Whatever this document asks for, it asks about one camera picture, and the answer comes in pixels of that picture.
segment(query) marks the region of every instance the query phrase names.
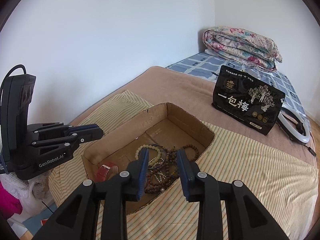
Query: white plastic bag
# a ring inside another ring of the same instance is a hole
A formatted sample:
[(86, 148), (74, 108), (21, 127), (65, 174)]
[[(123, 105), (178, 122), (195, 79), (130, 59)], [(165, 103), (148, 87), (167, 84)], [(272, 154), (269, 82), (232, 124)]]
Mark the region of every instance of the white plastic bag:
[(12, 196), (20, 200), (22, 208), (30, 216), (41, 212), (43, 204), (41, 200), (35, 199), (32, 193), (35, 180), (23, 181), (18, 179), (15, 174), (1, 174), (0, 181), (3, 188)]

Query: cord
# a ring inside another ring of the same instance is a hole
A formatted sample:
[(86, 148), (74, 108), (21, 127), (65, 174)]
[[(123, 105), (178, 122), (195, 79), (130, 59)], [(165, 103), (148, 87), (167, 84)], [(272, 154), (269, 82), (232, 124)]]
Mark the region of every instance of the cord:
[(314, 157), (316, 157), (316, 159), (318, 159), (316, 152), (315, 152), (311, 147), (308, 147), (307, 145), (304, 145), (304, 146), (308, 148), (309, 152), (310, 152)]
[(51, 211), (51, 213), (53, 214), (53, 211), (41, 200), (41, 202), (47, 207), (47, 209), (49, 209)]
[(9, 72), (5, 75), (5, 77), (4, 77), (4, 79), (3, 79), (2, 83), (1, 83), (1, 86), (0, 86), (0, 107), (1, 107), (1, 101), (2, 101), (2, 91), (3, 91), (4, 81), (8, 76), (11, 75), (11, 73), (13, 71), (15, 71), (18, 68), (22, 68), (24, 74), (27, 73), (25, 66), (22, 65), (22, 64), (19, 64), (19, 65), (14, 66), (12, 69), (10, 69)]

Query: tree illustration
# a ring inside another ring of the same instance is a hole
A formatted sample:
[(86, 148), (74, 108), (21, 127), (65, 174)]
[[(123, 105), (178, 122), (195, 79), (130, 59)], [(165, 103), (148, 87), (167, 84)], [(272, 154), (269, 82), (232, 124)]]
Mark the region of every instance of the tree illustration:
[(258, 88), (250, 88), (248, 90), (249, 95), (251, 96), (251, 103), (255, 100), (256, 97), (259, 96), (260, 90)]
[(275, 103), (273, 101), (273, 97), (271, 95), (265, 95), (263, 98), (262, 103), (265, 104), (265, 106), (261, 107), (261, 110), (263, 110), (264, 112), (269, 108), (269, 107), (274, 107)]
[(258, 90), (259, 90), (259, 93), (261, 95), (259, 102), (262, 102), (266, 95), (270, 95), (270, 92), (268, 90), (268, 86), (267, 85), (259, 86)]

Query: floral quilt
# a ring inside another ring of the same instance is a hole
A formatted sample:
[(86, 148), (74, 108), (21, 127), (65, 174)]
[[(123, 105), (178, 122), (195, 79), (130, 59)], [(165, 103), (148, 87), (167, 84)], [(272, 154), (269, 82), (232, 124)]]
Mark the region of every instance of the floral quilt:
[(282, 57), (275, 42), (245, 29), (215, 26), (203, 34), (209, 53), (265, 72), (277, 70)]

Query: striped sheet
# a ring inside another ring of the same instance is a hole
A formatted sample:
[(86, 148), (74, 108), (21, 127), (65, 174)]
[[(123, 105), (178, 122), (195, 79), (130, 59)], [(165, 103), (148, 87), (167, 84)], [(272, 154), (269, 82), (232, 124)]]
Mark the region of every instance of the striped sheet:
[[(96, 109), (82, 124), (95, 122), (105, 132), (151, 107), (142, 98), (126, 91)], [(267, 208), (290, 239), (302, 239), (311, 222), (317, 197), (316, 167), (243, 135), (204, 122), (215, 141), (197, 160), (201, 171), (217, 180), (242, 180)], [(92, 143), (81, 145), (75, 158), (54, 169), (49, 177), (52, 195), (60, 205), (84, 180), (81, 155)], [(224, 239), (228, 239), (227, 217), (222, 202)], [(100, 239), (100, 207), (97, 240)], [(128, 238), (196, 239), (198, 204), (187, 203), (178, 179), (151, 204), (127, 216)]]

